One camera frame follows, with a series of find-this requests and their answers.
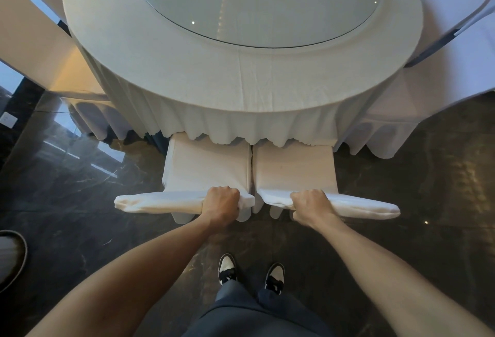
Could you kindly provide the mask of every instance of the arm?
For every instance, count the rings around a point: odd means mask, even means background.
[[[410,265],[344,224],[323,191],[291,197],[294,219],[325,237],[399,337],[495,336]]]
[[[132,336],[207,238],[237,218],[238,200],[237,189],[211,188],[198,218],[93,273],[27,337]]]

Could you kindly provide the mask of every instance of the white tablecloth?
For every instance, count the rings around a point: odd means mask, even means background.
[[[183,30],[145,0],[63,1],[73,37],[138,134],[219,144],[333,145],[409,59],[423,25],[420,0],[381,0],[336,40],[258,49]]]

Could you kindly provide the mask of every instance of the round glass top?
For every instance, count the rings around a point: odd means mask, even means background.
[[[288,48],[352,31],[380,0],[146,0],[173,23],[241,46]]]

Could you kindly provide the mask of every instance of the person's left arm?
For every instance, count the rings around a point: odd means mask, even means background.
[[[237,189],[211,188],[198,218],[93,273],[27,337],[132,336],[207,238],[238,217],[238,200]]]

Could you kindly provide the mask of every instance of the person's left hand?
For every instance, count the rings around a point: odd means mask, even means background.
[[[239,216],[240,196],[239,190],[228,186],[212,187],[203,201],[201,215],[198,218],[208,221],[213,233],[226,228]]]

